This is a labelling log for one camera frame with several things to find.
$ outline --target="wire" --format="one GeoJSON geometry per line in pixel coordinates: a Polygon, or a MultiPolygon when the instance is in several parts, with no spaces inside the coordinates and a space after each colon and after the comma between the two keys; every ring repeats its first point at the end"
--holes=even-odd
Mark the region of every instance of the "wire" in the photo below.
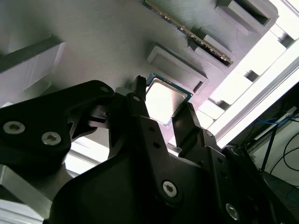
{"type": "Polygon", "coordinates": [[[289,115],[287,117],[285,117],[282,121],[280,122],[269,122],[270,120],[275,120],[275,119],[278,119],[278,118],[271,118],[271,119],[268,119],[268,120],[261,120],[261,119],[258,119],[259,122],[261,123],[264,123],[264,124],[269,124],[269,125],[280,125],[280,124],[284,124],[285,122],[287,121],[295,121],[295,122],[299,122],[297,120],[294,120],[294,118],[298,118],[297,116],[295,116],[294,114],[292,115],[289,115]]]}
{"type": "Polygon", "coordinates": [[[275,139],[277,128],[278,128],[278,125],[275,125],[275,127],[271,130],[272,134],[271,134],[271,138],[270,138],[270,141],[269,141],[269,144],[268,144],[268,147],[267,147],[267,151],[266,151],[265,157],[263,159],[263,164],[262,164],[262,167],[261,167],[261,172],[265,171],[265,169],[266,169],[267,161],[268,161],[271,149],[272,149],[272,145],[273,145],[273,141],[275,139]]]}
{"type": "Polygon", "coordinates": [[[297,137],[299,135],[299,132],[297,133],[297,134],[295,134],[293,137],[291,137],[291,139],[288,141],[288,143],[286,144],[286,146],[285,146],[285,149],[284,149],[284,153],[283,153],[283,159],[284,159],[284,163],[285,163],[285,165],[288,167],[288,168],[290,168],[291,170],[294,170],[294,171],[299,171],[299,169],[294,169],[294,168],[292,168],[292,167],[290,167],[290,165],[289,164],[287,164],[287,162],[285,161],[285,156],[287,155],[285,152],[286,152],[286,149],[287,149],[287,147],[288,147],[288,145],[290,144],[290,142],[295,138],[295,137],[297,137]]]}
{"type": "Polygon", "coordinates": [[[284,156],[282,156],[276,163],[275,165],[272,167],[271,171],[270,171],[270,174],[272,174],[274,168],[277,166],[277,164],[279,164],[279,162],[288,154],[290,154],[291,152],[293,151],[296,151],[297,149],[299,149],[299,147],[295,148],[295,149],[292,149],[291,151],[287,152],[284,156]]]}
{"type": "Polygon", "coordinates": [[[253,130],[254,130],[254,128],[255,128],[255,125],[256,125],[256,122],[254,122],[254,123],[252,124],[251,131],[250,131],[249,134],[245,137],[245,139],[242,141],[242,143],[237,147],[237,149],[239,149],[241,145],[250,142],[250,141],[246,142],[246,140],[247,140],[247,139],[250,139],[250,136],[251,136],[251,134],[252,134],[252,132],[253,132],[253,130]]]}
{"type": "Polygon", "coordinates": [[[298,121],[298,120],[294,120],[294,119],[290,119],[290,121],[295,121],[295,122],[298,122],[298,123],[299,123],[299,121],[298,121]]]}
{"type": "Polygon", "coordinates": [[[267,184],[270,184],[270,183],[273,183],[273,182],[278,182],[278,179],[271,180],[271,181],[267,182],[267,184]]]}
{"type": "Polygon", "coordinates": [[[286,198],[286,200],[287,200],[288,202],[299,203],[298,201],[293,201],[292,199],[289,198],[290,194],[293,193],[293,191],[295,191],[295,190],[296,190],[296,189],[293,188],[293,189],[286,195],[285,198],[286,198]]]}

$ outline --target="blue cable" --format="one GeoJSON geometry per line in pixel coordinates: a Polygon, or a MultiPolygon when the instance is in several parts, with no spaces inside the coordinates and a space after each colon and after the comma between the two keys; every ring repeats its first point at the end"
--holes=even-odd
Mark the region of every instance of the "blue cable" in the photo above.
{"type": "Polygon", "coordinates": [[[273,183],[273,182],[277,182],[278,180],[271,180],[271,181],[269,181],[269,182],[267,182],[267,184],[269,184],[269,183],[273,183]]]}
{"type": "Polygon", "coordinates": [[[275,120],[277,118],[271,118],[271,119],[268,119],[268,120],[260,120],[260,119],[258,119],[258,121],[261,122],[261,123],[269,124],[269,125],[280,125],[280,124],[283,124],[283,123],[289,121],[290,119],[295,119],[295,118],[299,118],[299,117],[295,116],[295,115],[289,115],[285,119],[283,119],[282,121],[277,122],[277,123],[275,123],[275,122],[274,123],[269,122],[270,120],[275,120]]]}
{"type": "Polygon", "coordinates": [[[289,198],[290,194],[291,194],[294,190],[296,190],[296,189],[293,188],[293,189],[286,195],[285,198],[286,198],[286,200],[287,200],[288,202],[299,203],[298,201],[293,201],[292,199],[289,198]]]}

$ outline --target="gray 3d printed part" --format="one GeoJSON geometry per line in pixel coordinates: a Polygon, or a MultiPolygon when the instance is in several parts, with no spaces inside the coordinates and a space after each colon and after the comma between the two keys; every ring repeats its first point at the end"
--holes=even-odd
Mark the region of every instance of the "gray 3d printed part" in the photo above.
{"type": "Polygon", "coordinates": [[[208,83],[203,73],[157,43],[146,61],[194,94],[198,95],[208,83]]]}
{"type": "MultiPolygon", "coordinates": [[[[206,41],[207,43],[215,46],[217,49],[219,49],[221,52],[223,52],[224,54],[226,54],[229,58],[231,58],[232,60],[235,60],[235,55],[228,50],[226,47],[224,47],[222,44],[220,44],[218,41],[216,41],[213,37],[211,37],[210,35],[206,34],[202,29],[199,29],[197,32],[197,35],[204,41],[206,41]]],[[[233,70],[233,66],[227,66],[225,64],[223,64],[221,61],[217,60],[215,57],[212,57],[210,54],[205,54],[205,52],[203,52],[203,49],[200,48],[194,41],[190,41],[189,42],[189,47],[198,55],[202,56],[203,58],[205,58],[206,60],[208,60],[211,64],[213,64],[214,66],[216,66],[218,69],[229,73],[233,70]]]]}
{"type": "Polygon", "coordinates": [[[262,0],[219,0],[216,11],[246,35],[264,35],[278,18],[277,9],[262,0]]]}
{"type": "Polygon", "coordinates": [[[0,58],[0,106],[51,72],[59,62],[63,46],[51,37],[0,58]]]}

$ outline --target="metal frame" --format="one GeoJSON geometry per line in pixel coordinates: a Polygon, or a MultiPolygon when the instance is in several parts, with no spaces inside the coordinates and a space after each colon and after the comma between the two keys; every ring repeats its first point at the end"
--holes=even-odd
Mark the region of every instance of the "metal frame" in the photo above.
{"type": "Polygon", "coordinates": [[[0,185],[44,219],[50,217],[52,201],[7,166],[0,165],[0,185]]]}
{"type": "Polygon", "coordinates": [[[299,67],[298,52],[299,40],[211,125],[209,130],[217,133],[215,136],[220,147],[228,144],[299,81],[299,73],[296,72],[299,67]]]}

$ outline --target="black plastic bracket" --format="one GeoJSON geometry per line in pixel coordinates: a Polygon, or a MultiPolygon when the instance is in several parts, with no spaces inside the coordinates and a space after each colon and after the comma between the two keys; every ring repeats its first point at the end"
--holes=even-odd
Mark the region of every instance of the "black plastic bracket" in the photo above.
{"type": "Polygon", "coordinates": [[[226,146],[222,152],[230,162],[230,169],[234,171],[232,175],[237,194],[241,196],[240,193],[246,192],[247,198],[240,198],[241,206],[246,207],[248,203],[256,203],[259,210],[255,212],[259,223],[298,223],[275,193],[269,189],[246,151],[226,146]]]}
{"type": "Polygon", "coordinates": [[[169,153],[167,151],[161,130],[156,121],[149,118],[146,105],[133,93],[127,95],[128,109],[131,115],[132,141],[137,142],[135,152],[138,158],[138,169],[145,177],[145,184],[150,186],[153,198],[163,202],[166,206],[177,208],[183,201],[183,191],[175,177],[169,153]],[[165,182],[171,182],[176,191],[169,196],[163,189],[165,182]]]}
{"type": "Polygon", "coordinates": [[[145,101],[146,96],[146,78],[142,76],[137,76],[133,85],[131,86],[131,90],[137,96],[141,97],[145,101]]]}
{"type": "Polygon", "coordinates": [[[0,163],[34,172],[54,172],[64,162],[71,141],[96,130],[87,124],[85,114],[97,104],[109,104],[113,95],[105,83],[90,81],[2,108],[0,163]],[[4,125],[9,121],[22,123],[25,130],[7,133],[4,125]],[[61,141],[54,146],[44,144],[42,135],[46,132],[58,134],[61,141]]]}
{"type": "Polygon", "coordinates": [[[226,211],[227,205],[240,209],[227,159],[217,146],[215,137],[200,127],[194,107],[190,103],[182,106],[172,122],[177,146],[182,149],[179,157],[199,164],[207,172],[210,180],[208,182],[213,183],[218,209],[229,223],[233,222],[226,211]]]}

